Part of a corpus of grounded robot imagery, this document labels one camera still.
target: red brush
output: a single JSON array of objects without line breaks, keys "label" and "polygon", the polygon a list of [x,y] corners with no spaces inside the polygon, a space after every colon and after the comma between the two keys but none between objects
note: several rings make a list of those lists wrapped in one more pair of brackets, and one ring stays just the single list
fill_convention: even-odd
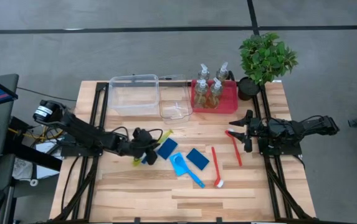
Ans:
[{"label": "red brush", "polygon": [[235,147],[236,158],[238,159],[239,166],[242,166],[242,159],[240,159],[240,154],[239,154],[239,151],[238,151],[238,147],[236,146],[235,137],[230,135],[228,133],[228,131],[234,131],[234,130],[226,130],[226,134],[232,139],[232,143],[233,143],[233,145]]},{"label": "red brush", "polygon": [[221,180],[221,178],[220,178],[220,171],[218,170],[217,156],[216,156],[216,152],[214,150],[214,147],[211,148],[211,151],[213,153],[213,160],[214,160],[214,165],[216,165],[216,173],[217,173],[217,179],[214,182],[214,186],[218,187],[218,188],[221,188],[222,185],[224,185],[224,181]]}]

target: wooden table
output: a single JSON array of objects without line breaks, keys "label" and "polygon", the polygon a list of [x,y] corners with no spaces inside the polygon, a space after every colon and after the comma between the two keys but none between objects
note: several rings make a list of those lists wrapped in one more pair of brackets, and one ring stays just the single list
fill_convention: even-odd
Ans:
[{"label": "wooden table", "polygon": [[[95,81],[82,82],[75,107],[77,117],[86,122],[90,120],[95,85]],[[290,119],[282,84],[268,83],[266,89],[272,116]],[[143,222],[212,222],[216,217],[222,217],[227,222],[274,220],[264,161],[258,153],[257,141],[253,140],[252,153],[245,153],[243,145],[237,141],[243,162],[243,166],[239,167],[231,139],[224,133],[228,128],[243,132],[245,128],[228,125],[228,122],[242,118],[249,109],[254,110],[251,100],[239,100],[239,108],[234,114],[193,113],[189,122],[172,125],[164,124],[159,116],[122,117],[108,109],[105,122],[107,131],[117,126],[127,127],[130,134],[136,127],[161,128],[165,131],[172,129],[174,133],[170,137],[178,143],[175,152],[182,152],[185,156],[195,147],[210,163],[200,171],[188,161],[189,168],[206,185],[205,189],[201,189],[187,174],[177,177],[169,160],[159,158],[153,166],[133,167],[132,157],[118,157],[106,152],[99,160],[90,222],[133,222],[135,217],[140,217]],[[157,132],[153,134],[155,138],[159,135]],[[221,178],[224,180],[221,189],[213,187],[216,171],[212,146],[216,149]],[[289,192],[304,211],[315,216],[303,166],[292,156],[281,158]],[[50,218],[60,213],[62,192],[73,160],[67,158],[63,161]],[[81,159],[73,169],[65,205],[76,191],[80,164]],[[284,217],[279,190],[277,195],[280,214]],[[79,218],[83,217],[83,201],[86,198],[85,192]]]}]

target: red plastic basket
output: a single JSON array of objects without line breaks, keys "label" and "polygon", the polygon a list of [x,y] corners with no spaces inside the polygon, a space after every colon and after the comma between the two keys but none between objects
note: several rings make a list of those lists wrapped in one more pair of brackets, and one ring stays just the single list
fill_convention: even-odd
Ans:
[{"label": "red plastic basket", "polygon": [[[231,114],[238,110],[238,97],[237,97],[237,87],[236,82],[226,80],[224,82],[224,88],[222,89],[222,95],[220,98],[220,104],[215,109],[210,108],[195,108],[194,98],[195,98],[195,86],[197,80],[192,80],[191,85],[191,106],[195,113],[222,113]],[[213,80],[209,80],[207,84],[211,86],[214,83]],[[210,90],[207,91],[207,97],[210,95]]]}]

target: gray concrete floor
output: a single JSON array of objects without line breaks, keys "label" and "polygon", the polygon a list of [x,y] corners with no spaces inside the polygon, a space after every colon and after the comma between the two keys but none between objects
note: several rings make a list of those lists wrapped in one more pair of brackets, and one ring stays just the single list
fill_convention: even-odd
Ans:
[{"label": "gray concrete floor", "polygon": [[[257,0],[254,5],[260,26],[357,25],[357,1]],[[251,25],[246,1],[0,0],[0,29],[217,25]],[[214,71],[228,61],[240,78],[238,47],[251,34],[0,35],[0,75],[17,73],[19,86],[65,98],[77,97],[82,80],[132,73],[183,73],[193,78],[200,63]],[[317,215],[322,220],[357,222],[357,128],[347,125],[347,119],[357,117],[357,30],[278,34],[298,52],[300,65],[283,78],[293,119],[330,115],[341,129],[336,136],[302,141]],[[34,124],[31,116],[43,97],[17,93],[13,115]],[[49,183],[18,200],[17,218],[25,223],[47,219],[56,181]]]}]

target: blue scoop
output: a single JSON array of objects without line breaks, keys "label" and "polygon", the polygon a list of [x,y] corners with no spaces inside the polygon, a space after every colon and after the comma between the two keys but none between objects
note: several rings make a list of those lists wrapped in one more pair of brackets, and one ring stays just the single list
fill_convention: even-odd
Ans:
[{"label": "blue scoop", "polygon": [[189,170],[184,161],[184,157],[180,152],[170,156],[170,161],[174,170],[176,171],[177,176],[188,173],[192,177],[193,181],[195,181],[201,188],[204,188],[204,183],[194,173],[192,173],[192,171]]}]

